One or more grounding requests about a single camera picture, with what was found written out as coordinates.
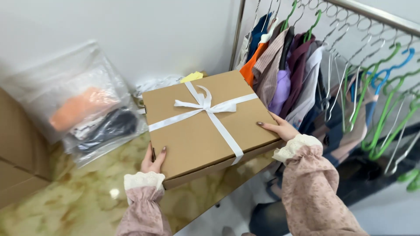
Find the ribbon bow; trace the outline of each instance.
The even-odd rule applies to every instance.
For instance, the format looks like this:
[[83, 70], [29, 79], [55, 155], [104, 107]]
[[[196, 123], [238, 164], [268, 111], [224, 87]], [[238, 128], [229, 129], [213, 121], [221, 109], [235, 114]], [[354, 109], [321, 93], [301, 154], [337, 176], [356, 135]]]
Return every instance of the ribbon bow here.
[[236, 112], [236, 104], [241, 102], [246, 102], [252, 99], [258, 98], [258, 96], [253, 93], [249, 95], [245, 95], [242, 97], [237, 97], [231, 100], [228, 100], [226, 102], [219, 103], [213, 107], [211, 107], [211, 93], [210, 91], [200, 85], [197, 85], [198, 87], [202, 88], [206, 92], [206, 97], [204, 98], [204, 95], [202, 93], [197, 93], [197, 91], [194, 89], [194, 86], [191, 84], [191, 82], [185, 82], [184, 83], [192, 96], [195, 98], [195, 100], [198, 102], [198, 104], [190, 103], [190, 102], [181, 102], [179, 100], [175, 100], [176, 107], [189, 107], [189, 108], [198, 108], [198, 110], [189, 111], [180, 115], [173, 116], [171, 118], [168, 118], [163, 121], [156, 122], [154, 124], [149, 125], [149, 132], [152, 132], [153, 130], [157, 130], [159, 128], [171, 125], [173, 123], [176, 123], [181, 120], [185, 120], [189, 117], [192, 117], [193, 115], [198, 114], [199, 112], [206, 111], [207, 115], [210, 117], [210, 120], [213, 122], [213, 124], [216, 126], [217, 130], [220, 132], [222, 137], [226, 140], [229, 147], [233, 150], [235, 153], [235, 160], [232, 163], [232, 165], [239, 162], [239, 160], [244, 155], [244, 152], [239, 147], [239, 145], [236, 143], [236, 141], [233, 139], [231, 134], [226, 130], [226, 128], [223, 126], [223, 124], [220, 122], [219, 119], [215, 116], [214, 113], [218, 112]]

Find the white eyelet lace trim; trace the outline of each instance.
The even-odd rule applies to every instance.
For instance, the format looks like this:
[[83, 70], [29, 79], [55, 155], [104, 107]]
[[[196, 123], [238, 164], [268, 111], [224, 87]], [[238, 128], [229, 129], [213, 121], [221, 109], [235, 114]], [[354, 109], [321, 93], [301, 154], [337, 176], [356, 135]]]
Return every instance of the white eyelet lace trim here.
[[306, 134], [298, 134], [294, 139], [289, 140], [286, 146], [281, 149], [276, 148], [273, 158], [286, 164], [286, 160], [294, 157], [302, 146], [312, 145], [319, 145], [322, 147], [322, 143], [315, 137]]
[[150, 186], [156, 187], [157, 190], [163, 189], [162, 182], [165, 179], [164, 174], [157, 174], [153, 171], [148, 173], [137, 172], [135, 175], [124, 175], [124, 189]]

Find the orange garment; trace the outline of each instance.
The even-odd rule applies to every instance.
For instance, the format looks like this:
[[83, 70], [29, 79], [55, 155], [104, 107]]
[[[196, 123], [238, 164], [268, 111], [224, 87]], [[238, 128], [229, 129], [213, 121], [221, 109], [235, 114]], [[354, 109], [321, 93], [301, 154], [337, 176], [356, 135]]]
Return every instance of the orange garment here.
[[89, 87], [82, 94], [67, 99], [50, 117], [50, 124], [57, 131], [67, 131], [90, 115], [106, 114], [118, 102], [119, 99], [107, 91]]
[[252, 68], [254, 67], [257, 60], [263, 54], [263, 52], [267, 49], [268, 43], [260, 43], [258, 45], [257, 50], [255, 51], [254, 55], [252, 55], [251, 59], [239, 70], [242, 76], [245, 78], [245, 81], [251, 86], [254, 81], [254, 74], [252, 73]]

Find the purple garment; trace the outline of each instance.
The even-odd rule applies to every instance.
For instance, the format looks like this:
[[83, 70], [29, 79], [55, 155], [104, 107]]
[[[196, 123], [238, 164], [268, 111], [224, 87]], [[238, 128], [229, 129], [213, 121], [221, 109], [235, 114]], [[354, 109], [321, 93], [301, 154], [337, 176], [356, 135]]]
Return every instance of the purple garment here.
[[276, 115], [280, 114], [284, 102], [290, 94], [290, 70], [286, 63], [286, 70], [277, 73], [277, 88], [273, 100], [268, 104], [268, 110]]

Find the brown cardboard box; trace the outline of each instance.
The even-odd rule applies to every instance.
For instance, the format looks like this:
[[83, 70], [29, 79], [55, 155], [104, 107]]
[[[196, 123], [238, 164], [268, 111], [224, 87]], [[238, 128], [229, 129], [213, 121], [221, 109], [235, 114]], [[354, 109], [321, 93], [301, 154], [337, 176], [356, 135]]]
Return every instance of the brown cardboard box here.
[[45, 187], [47, 143], [20, 105], [0, 89], [0, 208]]
[[[206, 87], [211, 95], [211, 106], [254, 93], [238, 71], [230, 71], [191, 82]], [[174, 107], [175, 100], [197, 104], [185, 84], [177, 84], [143, 93], [148, 124], [165, 120], [196, 108]], [[277, 134], [255, 123], [276, 124], [259, 99], [237, 104], [236, 112], [215, 113], [244, 152], [241, 161], [270, 151], [283, 144]], [[190, 118], [150, 132], [155, 155], [167, 146], [162, 173], [163, 186], [171, 189], [192, 179], [230, 166], [235, 155], [216, 129], [205, 111]]]

